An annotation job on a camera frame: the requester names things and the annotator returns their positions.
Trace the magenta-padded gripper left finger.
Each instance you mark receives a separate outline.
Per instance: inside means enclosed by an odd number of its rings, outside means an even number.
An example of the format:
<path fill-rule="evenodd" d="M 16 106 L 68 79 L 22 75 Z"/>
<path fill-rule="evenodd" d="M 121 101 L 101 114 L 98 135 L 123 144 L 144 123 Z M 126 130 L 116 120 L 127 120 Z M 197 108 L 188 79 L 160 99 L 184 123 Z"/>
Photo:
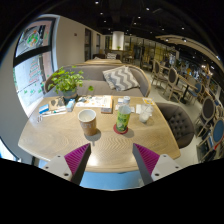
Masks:
<path fill-rule="evenodd" d="M 79 185 L 90 155 L 91 144 L 88 143 L 66 155 L 56 155 L 43 170 Z"/>

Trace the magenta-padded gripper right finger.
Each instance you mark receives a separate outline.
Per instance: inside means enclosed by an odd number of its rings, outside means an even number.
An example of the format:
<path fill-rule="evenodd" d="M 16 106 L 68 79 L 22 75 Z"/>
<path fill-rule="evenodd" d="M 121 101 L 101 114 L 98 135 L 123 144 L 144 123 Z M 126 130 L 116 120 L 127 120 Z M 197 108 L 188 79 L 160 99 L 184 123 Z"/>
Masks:
<path fill-rule="evenodd" d="M 182 169 L 167 154 L 158 155 L 152 150 L 136 143 L 133 144 L 132 153 L 145 185 Z"/>

